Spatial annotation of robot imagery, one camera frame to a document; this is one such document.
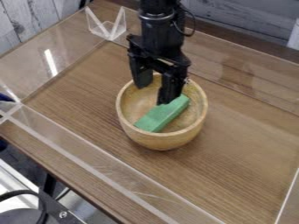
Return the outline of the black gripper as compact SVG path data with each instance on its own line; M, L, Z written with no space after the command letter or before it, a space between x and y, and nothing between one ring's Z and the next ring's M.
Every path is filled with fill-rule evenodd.
M129 68L137 88L153 81L153 70L161 75L156 104L168 104L181 92L191 61L183 54L185 16L183 12L139 13L141 34L127 36Z

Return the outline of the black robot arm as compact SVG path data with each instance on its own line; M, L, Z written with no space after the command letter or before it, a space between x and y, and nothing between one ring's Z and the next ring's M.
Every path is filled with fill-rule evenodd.
M183 41L195 31L184 31L185 14L180 0L140 0L137 16L141 35L128 34L127 55L133 83L145 88L153 72L161 75L156 104L168 104L181 92L191 60L183 54Z

